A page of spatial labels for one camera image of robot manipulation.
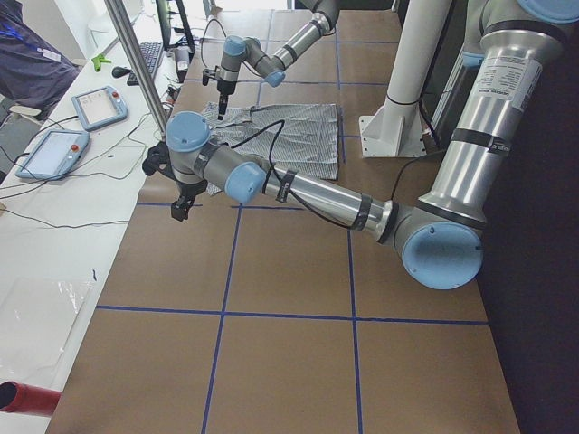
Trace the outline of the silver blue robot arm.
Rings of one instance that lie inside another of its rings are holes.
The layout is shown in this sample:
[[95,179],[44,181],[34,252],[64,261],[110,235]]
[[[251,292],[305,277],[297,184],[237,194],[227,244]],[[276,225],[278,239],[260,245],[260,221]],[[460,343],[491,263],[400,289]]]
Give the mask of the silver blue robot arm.
[[[221,65],[205,70],[203,78],[204,85],[210,78],[218,83],[220,120],[243,61],[277,87],[285,70],[336,28],[338,1],[302,3],[312,19],[271,57],[253,38],[226,38]],[[409,1],[390,94],[373,117],[359,120],[362,138],[370,139],[365,156],[400,148],[403,117],[419,103],[437,44],[428,38],[440,36],[450,4]],[[467,12],[463,64],[478,64],[479,71],[432,189],[413,208],[274,164],[273,143],[267,162],[239,154],[236,146],[220,143],[206,119],[192,111],[168,120],[166,139],[148,150],[143,171],[149,176],[158,171],[176,182],[180,195],[171,208],[176,220],[188,218],[207,182],[241,204],[263,193],[280,203],[299,203],[337,226],[372,232],[380,244],[394,245],[408,274],[426,287],[460,287],[482,265],[483,204],[544,65],[561,54],[578,23],[578,1],[468,1]]]
[[202,79],[204,85],[210,80],[217,82],[219,120],[226,114],[229,97],[236,90],[239,71],[244,63],[248,63],[257,75],[275,88],[284,81],[286,70],[306,50],[335,30],[340,13],[337,1],[305,1],[303,4],[312,12],[311,19],[272,55],[268,55],[259,40],[253,37],[231,35],[225,38],[221,63],[212,69],[205,69]]

